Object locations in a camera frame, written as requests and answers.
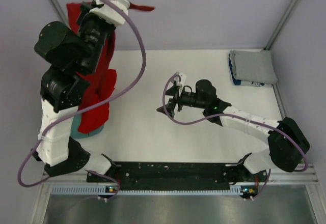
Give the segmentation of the dark red t-shirt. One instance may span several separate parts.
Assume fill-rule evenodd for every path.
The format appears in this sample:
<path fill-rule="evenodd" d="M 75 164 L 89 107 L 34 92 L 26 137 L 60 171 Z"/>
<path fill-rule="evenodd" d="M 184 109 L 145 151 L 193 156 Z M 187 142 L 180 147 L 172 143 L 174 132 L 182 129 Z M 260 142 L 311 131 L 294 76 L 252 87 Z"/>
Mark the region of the dark red t-shirt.
<path fill-rule="evenodd" d="M 129 9 L 151 12 L 155 8 L 153 6 L 135 5 L 130 2 Z M 114 69 L 109 69 L 109 64 L 113 58 L 115 43 L 116 35 L 113 32 L 105 41 L 95 73 L 83 76 L 90 83 L 90 86 L 84 93 L 81 105 L 78 108 L 79 110 L 101 102 L 113 93 L 117 82 L 117 72 Z M 110 105 L 107 103 L 90 111 L 99 113 L 106 122 L 109 118 L 109 109 Z"/>

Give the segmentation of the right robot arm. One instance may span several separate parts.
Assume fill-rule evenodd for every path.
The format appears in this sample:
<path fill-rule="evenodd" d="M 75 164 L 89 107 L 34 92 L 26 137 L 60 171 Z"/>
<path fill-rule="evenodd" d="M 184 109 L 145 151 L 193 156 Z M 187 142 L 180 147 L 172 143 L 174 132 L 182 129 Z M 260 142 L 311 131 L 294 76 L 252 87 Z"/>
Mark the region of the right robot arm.
<path fill-rule="evenodd" d="M 248 153 L 239 161 L 237 173 L 242 180 L 250 181 L 256 173 L 275 168 L 291 173 L 305 159 L 310 144 L 292 118 L 269 120 L 237 109 L 218 98 L 215 87 L 206 79 L 197 81 L 194 90 L 185 88 L 175 80 L 164 91 L 164 96 L 170 97 L 168 103 L 157 112 L 173 118 L 174 110 L 182 110 L 184 106 L 200 108 L 211 123 L 236 129 L 267 144 L 267 149 Z"/>

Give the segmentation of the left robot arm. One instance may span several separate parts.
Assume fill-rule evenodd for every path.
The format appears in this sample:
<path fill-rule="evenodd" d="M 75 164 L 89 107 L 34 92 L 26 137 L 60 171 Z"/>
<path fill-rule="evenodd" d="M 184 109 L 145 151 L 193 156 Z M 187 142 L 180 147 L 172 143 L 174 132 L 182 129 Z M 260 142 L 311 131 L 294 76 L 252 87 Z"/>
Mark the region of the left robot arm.
<path fill-rule="evenodd" d="M 117 79 L 108 67 L 115 29 L 125 23 L 131 3 L 92 0 L 67 7 L 76 25 L 47 24 L 34 47 L 50 68 L 41 79 L 42 123 L 30 155 L 44 163 L 51 177 L 85 170 L 108 182 L 116 174 L 112 161 L 86 151 L 77 138 L 99 132 L 108 120 L 107 99 Z"/>

